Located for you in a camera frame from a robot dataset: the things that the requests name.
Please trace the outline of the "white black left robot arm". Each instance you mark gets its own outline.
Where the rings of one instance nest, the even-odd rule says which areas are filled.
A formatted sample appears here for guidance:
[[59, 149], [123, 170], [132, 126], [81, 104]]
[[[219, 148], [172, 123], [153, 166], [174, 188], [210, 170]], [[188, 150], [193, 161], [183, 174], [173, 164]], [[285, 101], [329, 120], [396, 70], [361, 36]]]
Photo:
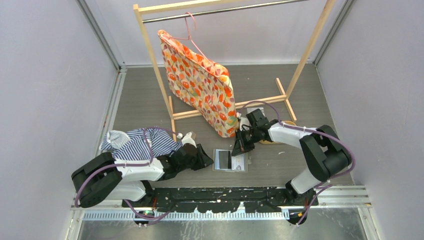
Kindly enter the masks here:
[[104, 200], [128, 200], [148, 207], [153, 202], [150, 182], [175, 178], [180, 172], [204, 169], [214, 163], [201, 144], [184, 144], [149, 160], [122, 160], [104, 152], [71, 174], [74, 205], [91, 208]]

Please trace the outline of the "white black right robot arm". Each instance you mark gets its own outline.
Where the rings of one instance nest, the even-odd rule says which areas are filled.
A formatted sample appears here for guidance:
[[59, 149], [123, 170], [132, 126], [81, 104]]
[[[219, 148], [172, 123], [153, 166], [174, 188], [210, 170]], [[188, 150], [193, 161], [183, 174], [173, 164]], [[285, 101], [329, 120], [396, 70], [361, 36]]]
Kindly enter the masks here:
[[248, 125], [235, 133], [233, 157], [252, 151], [260, 141], [283, 143], [302, 151], [307, 168], [288, 181], [283, 191], [291, 205], [299, 205], [315, 186], [353, 163], [351, 153], [328, 125], [308, 128], [268, 120], [260, 109], [248, 113], [246, 119]]

